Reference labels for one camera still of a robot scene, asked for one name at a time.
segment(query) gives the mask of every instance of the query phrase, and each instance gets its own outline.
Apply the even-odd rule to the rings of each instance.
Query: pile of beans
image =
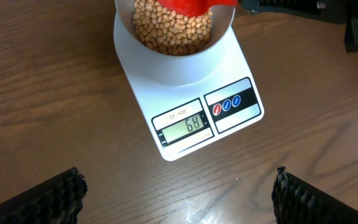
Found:
[[[211,38],[212,11],[187,17],[154,0],[135,0],[134,7],[135,32],[146,47],[156,52],[191,55],[201,50]]]

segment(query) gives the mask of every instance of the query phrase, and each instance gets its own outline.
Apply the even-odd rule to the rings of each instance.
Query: wooden table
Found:
[[[0,202],[73,166],[79,223],[274,223],[280,165],[358,209],[358,53],[344,26],[238,10],[264,118],[164,161],[117,59],[113,1],[0,1]]]

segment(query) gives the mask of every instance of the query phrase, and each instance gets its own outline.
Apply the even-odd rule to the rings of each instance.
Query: button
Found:
[[[233,107],[237,107],[238,105],[240,105],[241,97],[239,95],[234,96],[232,102]]]
[[[212,109],[212,113],[217,116],[221,113],[222,111],[222,105],[220,103],[215,104],[214,108]]]
[[[231,107],[231,101],[229,99],[223,102],[223,111],[228,111]]]

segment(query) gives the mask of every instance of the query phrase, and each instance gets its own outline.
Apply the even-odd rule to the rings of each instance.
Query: red utensil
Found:
[[[238,0],[158,0],[161,5],[169,10],[188,16],[201,16],[215,5],[238,5]]]

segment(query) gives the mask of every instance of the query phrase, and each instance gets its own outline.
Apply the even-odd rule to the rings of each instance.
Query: display digit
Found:
[[[193,120],[194,127],[198,129],[200,127],[200,124],[198,123],[197,116],[194,116],[191,119]]]
[[[193,130],[193,126],[191,124],[188,124],[187,121],[189,121],[190,119],[186,119],[186,125],[187,125],[187,131],[191,132]]]

